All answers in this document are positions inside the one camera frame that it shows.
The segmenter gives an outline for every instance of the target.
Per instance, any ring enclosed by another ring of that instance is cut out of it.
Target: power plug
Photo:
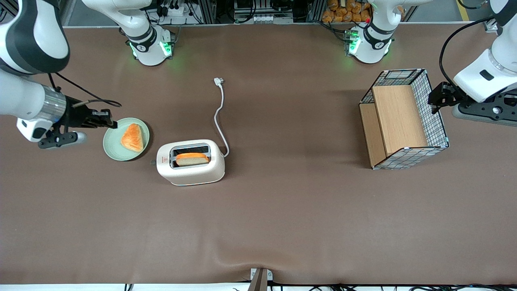
[[[223,78],[214,78],[214,83],[216,84],[216,86],[221,86],[222,83],[224,83],[224,80]]]

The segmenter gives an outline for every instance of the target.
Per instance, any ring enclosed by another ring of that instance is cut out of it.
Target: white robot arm
[[[18,4],[15,18],[0,25],[0,114],[17,117],[20,132],[40,148],[85,140],[83,133],[69,133],[68,127],[116,128],[109,110],[75,107],[79,100],[30,79],[65,68],[70,52],[57,0],[20,0]]]
[[[145,12],[140,11],[151,0],[83,0],[115,21],[129,39],[134,56],[146,66],[156,66],[172,57],[174,34],[159,25],[151,25]]]
[[[457,118],[517,126],[517,0],[490,0],[498,37],[453,82],[429,95],[434,112],[454,106]]]
[[[352,28],[353,43],[348,53],[363,63],[373,64],[388,53],[393,32],[401,21],[400,5],[421,5],[432,0],[368,0],[373,8],[372,19],[363,26]]]

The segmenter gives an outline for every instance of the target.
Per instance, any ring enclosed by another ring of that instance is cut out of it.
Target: table surface
[[[0,117],[0,283],[231,282],[257,266],[290,284],[517,283],[515,128],[446,108],[449,149],[408,170],[369,168],[359,101],[384,69],[443,81],[440,48],[458,27],[401,25],[374,65],[346,58],[316,25],[185,28],[156,67],[132,59],[116,29],[65,30],[63,75],[121,102],[115,118],[146,121],[153,138],[141,158],[116,162],[103,128],[44,151]],[[449,74],[493,38],[481,26],[458,35]],[[226,175],[173,186],[150,163],[160,146],[223,146],[214,77],[226,80]]]

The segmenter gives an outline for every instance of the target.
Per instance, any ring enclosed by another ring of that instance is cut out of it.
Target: white toaster
[[[178,166],[176,156],[182,153],[203,153],[208,157],[208,164]],[[156,168],[176,186],[213,183],[224,176],[224,157],[217,144],[209,139],[172,142],[158,150]]]

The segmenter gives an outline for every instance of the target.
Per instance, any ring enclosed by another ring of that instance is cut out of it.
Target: toaster power cord
[[[230,153],[230,146],[228,145],[228,142],[226,141],[226,138],[224,137],[224,134],[221,130],[221,127],[219,126],[219,123],[217,122],[217,114],[219,114],[219,111],[223,108],[224,105],[224,90],[223,90],[223,78],[214,78],[214,83],[216,84],[219,89],[221,89],[221,106],[217,108],[216,114],[214,114],[214,122],[216,123],[217,130],[219,131],[219,134],[221,135],[221,138],[224,141],[224,145],[226,146],[226,153],[223,155],[223,157],[227,157]]]

